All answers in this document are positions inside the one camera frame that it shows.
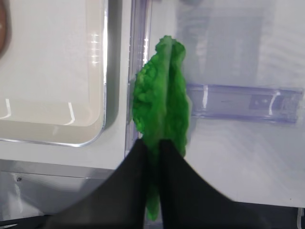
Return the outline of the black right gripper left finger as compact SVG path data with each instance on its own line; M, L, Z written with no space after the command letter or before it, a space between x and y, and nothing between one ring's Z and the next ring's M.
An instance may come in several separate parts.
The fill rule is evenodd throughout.
M148 189L148 149L136 140L127 157L95 191L50 217L47 229L142 229Z

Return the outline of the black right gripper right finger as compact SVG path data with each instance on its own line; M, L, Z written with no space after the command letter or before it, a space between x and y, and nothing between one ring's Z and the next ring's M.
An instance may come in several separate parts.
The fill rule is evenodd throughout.
M165 229L303 229L305 209L236 202L202 179L170 140L159 143Z

